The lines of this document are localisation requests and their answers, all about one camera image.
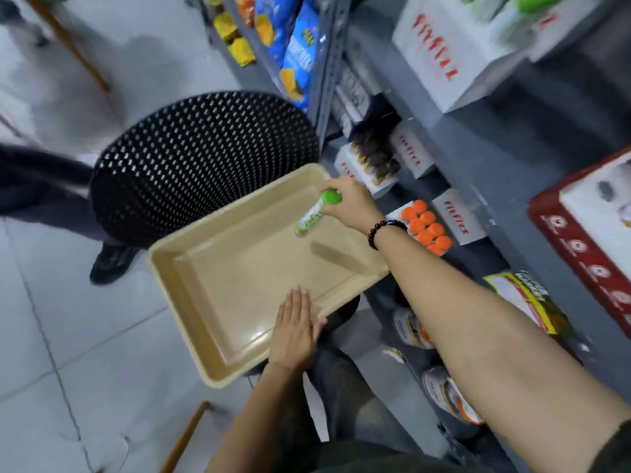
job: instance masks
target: tray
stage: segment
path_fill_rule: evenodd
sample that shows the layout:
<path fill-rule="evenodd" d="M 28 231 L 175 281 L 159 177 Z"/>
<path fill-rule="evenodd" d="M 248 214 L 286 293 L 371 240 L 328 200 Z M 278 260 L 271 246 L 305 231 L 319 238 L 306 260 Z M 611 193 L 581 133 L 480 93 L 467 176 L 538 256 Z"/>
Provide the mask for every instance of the tray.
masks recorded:
<path fill-rule="evenodd" d="M 312 315 L 325 317 L 388 274 L 366 238 L 332 217 L 294 235 L 329 177 L 305 165 L 150 248 L 148 262 L 209 386 L 225 387 L 268 357 L 289 288 L 310 289 Z"/>

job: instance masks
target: green bottle cap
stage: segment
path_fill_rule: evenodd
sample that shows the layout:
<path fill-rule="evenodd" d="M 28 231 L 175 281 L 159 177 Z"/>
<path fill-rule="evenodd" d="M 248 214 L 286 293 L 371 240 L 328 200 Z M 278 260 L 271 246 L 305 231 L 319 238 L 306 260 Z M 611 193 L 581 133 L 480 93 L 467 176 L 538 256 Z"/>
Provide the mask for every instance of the green bottle cap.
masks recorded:
<path fill-rule="evenodd" d="M 322 193 L 322 201 L 327 204 L 339 204 L 342 202 L 342 194 L 335 189 L 327 189 Z"/>
<path fill-rule="evenodd" d="M 539 13 L 547 7 L 562 0 L 518 0 L 519 11 L 522 13 Z"/>

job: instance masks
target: hand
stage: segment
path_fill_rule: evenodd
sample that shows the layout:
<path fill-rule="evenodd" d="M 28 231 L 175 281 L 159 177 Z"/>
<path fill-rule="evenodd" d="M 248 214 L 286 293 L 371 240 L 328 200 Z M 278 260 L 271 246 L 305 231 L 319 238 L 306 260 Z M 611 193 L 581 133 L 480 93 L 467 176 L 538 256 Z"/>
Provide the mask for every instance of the hand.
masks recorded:
<path fill-rule="evenodd" d="M 342 194 L 339 204 L 325 204 L 322 212 L 341 221 L 346 227 L 358 230 L 367 236 L 375 224 L 384 220 L 366 186 L 343 176 L 328 181 L 322 191 L 335 189 Z"/>
<path fill-rule="evenodd" d="M 311 326 L 309 291 L 300 286 L 289 290 L 278 308 L 269 364 L 281 366 L 291 374 L 304 372 L 325 325 L 326 318 L 322 317 Z"/>

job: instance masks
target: chair leg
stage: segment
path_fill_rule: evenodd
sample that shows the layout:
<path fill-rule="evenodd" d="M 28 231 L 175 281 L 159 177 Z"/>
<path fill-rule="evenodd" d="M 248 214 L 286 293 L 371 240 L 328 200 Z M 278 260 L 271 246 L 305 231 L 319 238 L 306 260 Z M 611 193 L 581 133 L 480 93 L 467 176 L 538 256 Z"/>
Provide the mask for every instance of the chair leg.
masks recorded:
<path fill-rule="evenodd" d="M 75 42 L 71 38 L 70 33 L 68 33 L 66 28 L 64 28 L 63 25 L 59 23 L 59 21 L 57 21 L 57 19 L 52 15 L 46 3 L 43 0 L 26 0 L 26 2 L 31 5 L 31 8 L 33 8 L 33 10 L 35 10 L 35 12 L 39 16 L 41 16 L 46 23 L 48 23 L 59 41 L 61 41 L 63 45 L 67 47 L 68 51 L 70 51 L 73 56 L 77 58 L 77 60 L 79 60 L 79 63 L 81 63 L 83 67 L 92 75 L 92 78 L 96 80 L 100 89 L 104 93 L 108 93 L 110 91 L 110 87 L 106 83 L 105 79 L 103 79 L 97 69 L 94 68 L 94 66 L 92 66 L 92 64 L 83 57 L 81 52 L 75 46 Z"/>
<path fill-rule="evenodd" d="M 175 467 L 177 466 L 178 461 L 182 457 L 186 446 L 188 446 L 189 441 L 193 437 L 193 433 L 206 410 L 211 412 L 214 410 L 214 408 L 212 405 L 210 405 L 210 402 L 205 400 L 201 402 L 197 411 L 189 421 L 188 425 L 186 425 L 186 429 L 184 430 L 182 436 L 178 438 L 178 441 L 173 447 L 173 450 L 171 450 L 171 453 L 169 453 L 169 456 L 167 457 L 167 461 L 165 461 L 164 465 L 162 465 L 160 473 L 173 473 L 173 471 L 175 471 Z"/>

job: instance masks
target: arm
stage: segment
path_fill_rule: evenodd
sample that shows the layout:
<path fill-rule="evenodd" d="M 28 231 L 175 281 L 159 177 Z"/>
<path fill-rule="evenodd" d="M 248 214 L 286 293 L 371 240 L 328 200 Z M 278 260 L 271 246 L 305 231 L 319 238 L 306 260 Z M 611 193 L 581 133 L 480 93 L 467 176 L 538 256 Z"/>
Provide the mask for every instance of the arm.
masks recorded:
<path fill-rule="evenodd" d="M 332 180 L 326 206 L 367 234 L 383 216 L 363 185 Z M 397 227 L 375 246 L 458 388 L 537 473 L 585 473 L 631 409 L 515 306 L 479 286 Z"/>
<path fill-rule="evenodd" d="M 278 309 L 265 367 L 243 411 L 232 422 L 206 473 L 269 472 L 276 460 L 285 398 L 308 363 L 326 319 L 311 326 L 309 292 L 300 286 Z"/>

